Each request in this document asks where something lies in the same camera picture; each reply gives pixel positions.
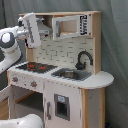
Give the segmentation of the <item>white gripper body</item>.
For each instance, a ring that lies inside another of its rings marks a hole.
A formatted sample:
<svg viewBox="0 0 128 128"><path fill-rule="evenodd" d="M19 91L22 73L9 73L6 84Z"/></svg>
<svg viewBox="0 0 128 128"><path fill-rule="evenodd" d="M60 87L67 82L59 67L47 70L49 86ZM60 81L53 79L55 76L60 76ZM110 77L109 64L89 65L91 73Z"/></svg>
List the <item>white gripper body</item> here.
<svg viewBox="0 0 128 128"><path fill-rule="evenodd" d="M29 48L36 48L41 45L36 16L34 13L28 13L23 16L24 28L28 31L27 45Z"/></svg>

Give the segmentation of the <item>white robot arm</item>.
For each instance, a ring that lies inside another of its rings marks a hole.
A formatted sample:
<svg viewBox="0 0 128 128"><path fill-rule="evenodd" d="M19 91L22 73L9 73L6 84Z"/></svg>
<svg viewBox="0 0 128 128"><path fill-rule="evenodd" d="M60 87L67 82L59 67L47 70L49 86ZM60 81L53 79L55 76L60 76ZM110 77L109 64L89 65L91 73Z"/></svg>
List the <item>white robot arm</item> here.
<svg viewBox="0 0 128 128"><path fill-rule="evenodd" d="M41 45L34 13L20 17L17 26L0 30L0 49L4 54L4 59L0 62L0 75L20 60L22 52L18 40L27 40L28 48ZM0 128L43 128L43 122L39 116L29 114L17 119L0 120Z"/></svg>

